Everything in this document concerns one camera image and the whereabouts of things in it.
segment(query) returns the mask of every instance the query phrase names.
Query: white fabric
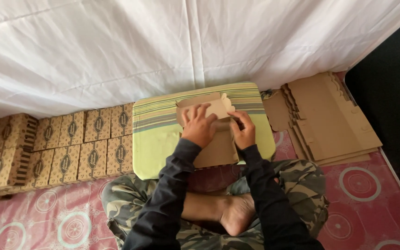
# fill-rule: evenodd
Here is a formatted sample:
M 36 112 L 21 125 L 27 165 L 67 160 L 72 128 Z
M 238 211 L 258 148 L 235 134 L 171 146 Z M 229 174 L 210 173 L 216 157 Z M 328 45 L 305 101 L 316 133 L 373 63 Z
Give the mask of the white fabric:
M 343 71 L 400 26 L 400 0 L 0 0 L 0 117 Z

